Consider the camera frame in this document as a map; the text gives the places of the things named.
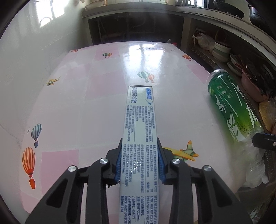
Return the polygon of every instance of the toothpaste box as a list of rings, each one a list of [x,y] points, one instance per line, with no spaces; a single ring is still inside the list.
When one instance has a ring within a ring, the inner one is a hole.
[[[153,91],[130,86],[121,158],[119,224],[158,224],[158,151]]]

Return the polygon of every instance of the blue striped hot air balloon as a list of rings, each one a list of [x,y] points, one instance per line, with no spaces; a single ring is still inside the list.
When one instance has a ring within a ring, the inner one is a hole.
[[[137,75],[140,77],[140,78],[142,78],[142,79],[144,79],[145,80],[145,82],[149,82],[148,81],[148,76],[150,75],[148,72],[138,72],[137,73]]]
[[[34,140],[34,147],[36,148],[38,146],[38,136],[40,135],[40,132],[42,130],[42,125],[41,124],[37,124],[34,126],[33,130],[32,130],[32,133],[31,133],[31,136],[32,136],[32,139]]]

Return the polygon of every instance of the white wall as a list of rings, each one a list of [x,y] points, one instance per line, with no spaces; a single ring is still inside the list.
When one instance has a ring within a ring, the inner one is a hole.
[[[250,22],[249,7],[248,7],[248,2],[246,0],[225,0],[225,2],[241,10],[244,13],[243,19],[246,20],[247,22]]]
[[[28,216],[21,205],[18,180],[27,119],[62,58],[72,49],[87,46],[80,14],[85,5],[69,2],[63,15],[40,27],[36,3],[31,0],[0,39],[0,193],[21,223]]]

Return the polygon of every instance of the metal bolt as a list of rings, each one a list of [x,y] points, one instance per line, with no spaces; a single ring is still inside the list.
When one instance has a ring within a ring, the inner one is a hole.
[[[204,166],[203,169],[205,171],[211,171],[212,170],[212,168],[210,166],[208,166],[208,165]]]
[[[69,166],[68,167],[69,172],[74,172],[76,169],[77,169],[77,167],[75,167],[75,166]]]
[[[174,158],[174,159],[172,159],[172,163],[173,164],[179,164],[180,163],[180,159]]]
[[[100,163],[101,164],[107,164],[108,163],[108,159],[107,158],[101,158],[100,159]]]

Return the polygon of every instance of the white tabletop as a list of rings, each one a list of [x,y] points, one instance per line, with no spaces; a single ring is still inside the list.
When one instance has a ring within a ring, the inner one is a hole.
[[[138,76],[142,71],[148,78]],[[230,189],[237,191],[245,181],[244,162],[231,149],[226,122],[209,96],[208,75],[172,44],[120,42],[70,51],[51,74],[28,119],[22,155],[27,147],[35,153],[32,178],[36,187],[31,188],[20,158],[24,209],[31,212],[70,165],[89,166],[118,146],[123,136],[127,87],[131,85],[153,87],[162,146],[186,149],[191,140],[199,156],[186,162],[197,168],[212,166]],[[31,135],[36,124],[42,126],[37,147]],[[168,223],[171,197],[172,186],[161,184],[160,224]],[[118,223],[119,185],[107,188],[107,200],[110,223]]]

